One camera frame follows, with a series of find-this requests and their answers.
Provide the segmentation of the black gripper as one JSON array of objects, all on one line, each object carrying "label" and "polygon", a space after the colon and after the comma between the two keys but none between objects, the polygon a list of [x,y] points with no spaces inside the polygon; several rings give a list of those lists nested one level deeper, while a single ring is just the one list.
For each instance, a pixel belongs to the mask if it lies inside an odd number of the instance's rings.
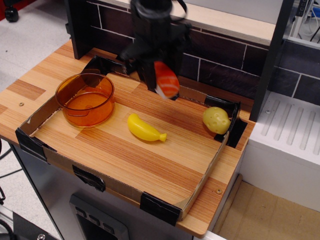
[{"label": "black gripper", "polygon": [[150,11],[142,13],[137,9],[131,11],[134,42],[120,54],[121,61],[135,60],[139,79],[149,91],[155,91],[155,61],[162,60],[176,75],[179,75],[183,53],[190,43],[192,25],[173,24],[166,12]]}]

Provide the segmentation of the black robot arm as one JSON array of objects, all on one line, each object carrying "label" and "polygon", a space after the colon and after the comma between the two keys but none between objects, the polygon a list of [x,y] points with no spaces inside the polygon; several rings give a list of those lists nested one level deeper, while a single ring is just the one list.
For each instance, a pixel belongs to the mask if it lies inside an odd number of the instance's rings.
[{"label": "black robot arm", "polygon": [[156,90],[156,71],[154,63],[164,62],[178,74],[183,52],[190,43],[189,23],[183,23],[187,16],[187,5],[178,1],[182,7],[180,16],[171,16],[171,0],[132,0],[130,12],[133,24],[134,41],[119,55],[125,62],[128,73],[136,71],[146,83],[148,90]]}]

